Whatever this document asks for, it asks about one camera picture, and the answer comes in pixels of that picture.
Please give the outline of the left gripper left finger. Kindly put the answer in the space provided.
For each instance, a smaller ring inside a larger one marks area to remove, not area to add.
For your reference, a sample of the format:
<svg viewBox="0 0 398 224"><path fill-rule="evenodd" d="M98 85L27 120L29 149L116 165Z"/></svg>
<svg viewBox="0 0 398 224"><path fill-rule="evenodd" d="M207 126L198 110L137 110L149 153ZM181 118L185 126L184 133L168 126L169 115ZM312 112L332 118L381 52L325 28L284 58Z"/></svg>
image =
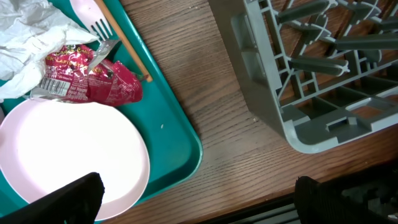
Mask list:
<svg viewBox="0 0 398 224"><path fill-rule="evenodd" d="M104 195L99 173L91 172L1 218L9 224L94 223Z"/></svg>

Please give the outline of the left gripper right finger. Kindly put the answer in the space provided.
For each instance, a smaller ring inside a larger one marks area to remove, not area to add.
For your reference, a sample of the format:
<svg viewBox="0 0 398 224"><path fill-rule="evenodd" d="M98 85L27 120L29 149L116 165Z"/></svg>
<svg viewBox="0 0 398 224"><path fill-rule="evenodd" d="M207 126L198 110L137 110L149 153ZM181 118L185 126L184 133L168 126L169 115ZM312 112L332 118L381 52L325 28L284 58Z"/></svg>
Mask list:
<svg viewBox="0 0 398 224"><path fill-rule="evenodd" d="M393 223L308 176L296 180L294 205L302 224Z"/></svg>

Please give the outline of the pink round plate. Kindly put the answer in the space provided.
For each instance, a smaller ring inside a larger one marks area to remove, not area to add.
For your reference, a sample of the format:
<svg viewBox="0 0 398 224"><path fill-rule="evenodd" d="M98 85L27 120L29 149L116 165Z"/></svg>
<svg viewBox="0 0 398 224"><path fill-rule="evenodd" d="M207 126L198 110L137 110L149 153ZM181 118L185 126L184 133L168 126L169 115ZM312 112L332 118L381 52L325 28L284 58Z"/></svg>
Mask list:
<svg viewBox="0 0 398 224"><path fill-rule="evenodd" d="M26 100L1 122L1 172L27 203L96 172L104 185L100 221L141 198L150 161L137 128L113 107Z"/></svg>

